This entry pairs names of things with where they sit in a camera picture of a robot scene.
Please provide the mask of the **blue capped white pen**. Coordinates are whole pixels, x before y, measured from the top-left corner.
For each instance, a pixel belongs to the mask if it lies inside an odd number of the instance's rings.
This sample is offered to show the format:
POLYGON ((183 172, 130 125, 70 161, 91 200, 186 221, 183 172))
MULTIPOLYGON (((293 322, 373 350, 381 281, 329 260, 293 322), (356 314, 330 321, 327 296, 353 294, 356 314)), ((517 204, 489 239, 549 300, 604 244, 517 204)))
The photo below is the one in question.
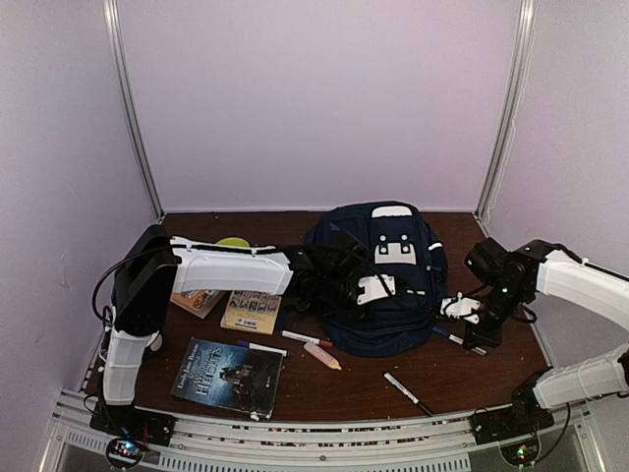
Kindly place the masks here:
MULTIPOLYGON (((442 329, 441 327, 434 326, 432 328, 432 332, 460 346, 464 344, 464 340, 461 337, 445 329, 442 329)), ((480 347, 471 348, 471 351, 482 356, 485 356, 487 354, 487 352, 483 348, 480 348, 480 347)))

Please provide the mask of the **red capped white marker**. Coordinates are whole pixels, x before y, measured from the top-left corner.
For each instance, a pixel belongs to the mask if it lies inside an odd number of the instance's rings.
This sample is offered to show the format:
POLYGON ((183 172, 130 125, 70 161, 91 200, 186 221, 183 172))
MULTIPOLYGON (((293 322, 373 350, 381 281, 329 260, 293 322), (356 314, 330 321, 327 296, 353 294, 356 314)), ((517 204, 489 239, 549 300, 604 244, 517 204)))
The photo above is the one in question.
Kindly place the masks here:
POLYGON ((306 335, 306 334, 302 334, 298 332, 294 332, 294 331, 290 331, 290 330, 282 330, 281 335, 283 337, 293 339, 293 340, 298 340, 301 342, 310 342, 310 343, 319 345, 321 347, 327 347, 327 348, 333 347, 333 343, 331 341, 320 339, 318 337, 314 337, 314 336, 310 336, 310 335, 306 335))

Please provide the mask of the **yellow paperback book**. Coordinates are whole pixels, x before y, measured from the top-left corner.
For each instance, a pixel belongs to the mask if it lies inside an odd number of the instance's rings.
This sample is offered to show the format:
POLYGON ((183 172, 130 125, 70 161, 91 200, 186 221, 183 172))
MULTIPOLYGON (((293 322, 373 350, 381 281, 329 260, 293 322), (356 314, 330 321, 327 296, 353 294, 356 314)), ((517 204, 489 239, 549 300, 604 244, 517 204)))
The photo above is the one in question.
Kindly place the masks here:
POLYGON ((220 326, 227 329, 271 335, 281 306, 280 295, 232 291, 220 326))

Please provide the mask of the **navy blue backpack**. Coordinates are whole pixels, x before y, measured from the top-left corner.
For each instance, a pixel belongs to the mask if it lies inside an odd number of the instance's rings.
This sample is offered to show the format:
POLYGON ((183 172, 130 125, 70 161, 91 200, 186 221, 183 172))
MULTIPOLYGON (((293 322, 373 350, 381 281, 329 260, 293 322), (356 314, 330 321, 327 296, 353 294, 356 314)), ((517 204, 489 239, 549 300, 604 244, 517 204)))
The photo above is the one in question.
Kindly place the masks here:
POLYGON ((425 344, 447 294, 442 243, 401 202, 337 207, 288 253, 287 309, 318 316, 340 350, 390 357, 425 344))

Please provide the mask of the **black capped white pen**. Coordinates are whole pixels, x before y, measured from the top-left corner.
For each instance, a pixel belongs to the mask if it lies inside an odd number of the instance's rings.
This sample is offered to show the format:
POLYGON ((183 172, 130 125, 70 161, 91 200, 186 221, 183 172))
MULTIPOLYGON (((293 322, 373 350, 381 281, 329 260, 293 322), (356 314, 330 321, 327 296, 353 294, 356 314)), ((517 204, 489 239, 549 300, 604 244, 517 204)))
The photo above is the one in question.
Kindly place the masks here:
POLYGON ((392 384, 398 391, 405 395, 417 408, 419 408, 427 416, 432 417, 434 413, 407 387, 388 372, 384 372, 382 376, 392 384))

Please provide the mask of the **orange comic paperback book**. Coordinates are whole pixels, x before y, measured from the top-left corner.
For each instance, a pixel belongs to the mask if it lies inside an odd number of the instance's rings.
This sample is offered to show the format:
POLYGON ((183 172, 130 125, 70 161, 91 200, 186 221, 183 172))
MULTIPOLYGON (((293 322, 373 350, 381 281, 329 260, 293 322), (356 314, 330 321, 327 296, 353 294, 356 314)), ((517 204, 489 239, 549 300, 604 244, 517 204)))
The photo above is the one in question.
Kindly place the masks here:
POLYGON ((190 290, 173 293, 170 302, 199 319, 204 319, 220 301, 224 293, 216 290, 190 290))

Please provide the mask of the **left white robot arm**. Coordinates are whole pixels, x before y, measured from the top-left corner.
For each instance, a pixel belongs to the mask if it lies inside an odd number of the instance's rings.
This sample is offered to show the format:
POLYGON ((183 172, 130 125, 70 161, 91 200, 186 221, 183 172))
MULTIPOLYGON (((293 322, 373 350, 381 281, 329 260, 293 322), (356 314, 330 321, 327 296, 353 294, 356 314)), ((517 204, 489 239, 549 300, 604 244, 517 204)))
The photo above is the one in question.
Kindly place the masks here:
POLYGON ((127 256, 105 271, 114 278, 108 306, 95 309, 106 328, 101 395, 104 422, 121 437, 134 435, 141 414, 131 406, 149 339, 166 320, 173 294, 251 291, 321 300, 354 311, 372 300, 361 244, 344 236, 334 245, 234 247, 171 237, 152 225, 127 256))

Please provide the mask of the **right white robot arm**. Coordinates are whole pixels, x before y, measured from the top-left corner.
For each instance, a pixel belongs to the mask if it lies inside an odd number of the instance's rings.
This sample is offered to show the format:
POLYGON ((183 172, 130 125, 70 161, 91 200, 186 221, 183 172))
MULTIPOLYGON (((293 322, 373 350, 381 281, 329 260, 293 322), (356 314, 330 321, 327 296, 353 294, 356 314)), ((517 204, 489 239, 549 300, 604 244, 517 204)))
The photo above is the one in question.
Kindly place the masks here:
POLYGON ((463 345, 494 348, 504 323, 533 303, 543 309, 543 339, 565 361, 515 390, 504 412, 510 433, 526 433, 564 404, 628 392, 628 278, 558 243, 533 240, 508 251, 492 238, 477 243, 466 267, 488 288, 463 345))

